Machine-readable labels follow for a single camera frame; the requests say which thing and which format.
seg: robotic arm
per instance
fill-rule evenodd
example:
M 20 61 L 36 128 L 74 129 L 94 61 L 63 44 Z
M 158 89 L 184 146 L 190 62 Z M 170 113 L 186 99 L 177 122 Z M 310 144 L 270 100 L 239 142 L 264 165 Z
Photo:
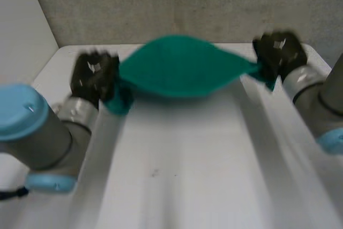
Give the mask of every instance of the robotic arm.
M 308 64 L 292 32 L 273 32 L 253 40 L 262 76 L 281 77 L 285 91 L 324 151 L 343 153 L 343 55 L 327 78 Z
M 118 66 L 118 56 L 81 54 L 71 78 L 71 95 L 57 115 L 28 85 L 0 88 L 0 150 L 30 168 L 26 189 L 68 193 L 74 188 L 99 100 L 114 96 Z

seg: teal fabric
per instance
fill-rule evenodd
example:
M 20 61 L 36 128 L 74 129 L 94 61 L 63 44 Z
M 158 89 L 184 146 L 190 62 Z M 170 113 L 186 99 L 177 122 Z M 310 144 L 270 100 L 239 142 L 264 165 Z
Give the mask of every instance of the teal fabric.
M 166 97 L 205 96 L 245 73 L 263 81 L 260 69 L 261 64 L 184 35 L 153 40 L 119 67 L 129 87 Z M 273 89 L 274 82 L 266 84 Z
M 114 90 L 114 98 L 105 102 L 105 107 L 116 115 L 126 115 L 133 103 L 133 97 L 128 88 L 123 85 L 119 85 Z

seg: black cable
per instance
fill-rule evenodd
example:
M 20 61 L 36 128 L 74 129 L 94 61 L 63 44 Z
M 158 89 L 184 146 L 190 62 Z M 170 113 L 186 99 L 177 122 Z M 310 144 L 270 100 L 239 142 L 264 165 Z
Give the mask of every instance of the black cable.
M 29 193 L 29 190 L 25 187 L 18 188 L 14 191 L 0 191 L 0 201 L 9 200 L 11 198 L 22 198 Z

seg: white table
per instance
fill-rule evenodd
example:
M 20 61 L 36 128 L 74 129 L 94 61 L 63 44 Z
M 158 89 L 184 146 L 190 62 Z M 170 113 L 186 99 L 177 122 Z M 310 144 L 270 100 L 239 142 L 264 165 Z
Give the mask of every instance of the white table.
M 219 46 L 254 59 L 251 44 Z M 81 49 L 125 58 L 137 47 L 63 47 L 33 86 L 50 104 L 61 102 Z M 2 155 L 0 167 L 2 188 L 24 181 L 13 158 Z M 203 99 L 141 95 L 126 119 L 101 108 L 76 191 L 2 203 L 0 228 L 339 229 L 342 168 L 319 149 L 280 82 L 269 93 L 242 77 Z

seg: concrete wall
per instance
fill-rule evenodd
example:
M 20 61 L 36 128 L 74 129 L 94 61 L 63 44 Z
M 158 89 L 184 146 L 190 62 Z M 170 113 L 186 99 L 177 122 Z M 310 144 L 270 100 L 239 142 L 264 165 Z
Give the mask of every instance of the concrete wall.
M 59 46 L 145 42 L 185 33 L 250 42 L 292 28 L 333 65 L 343 52 L 343 0 L 39 0 Z

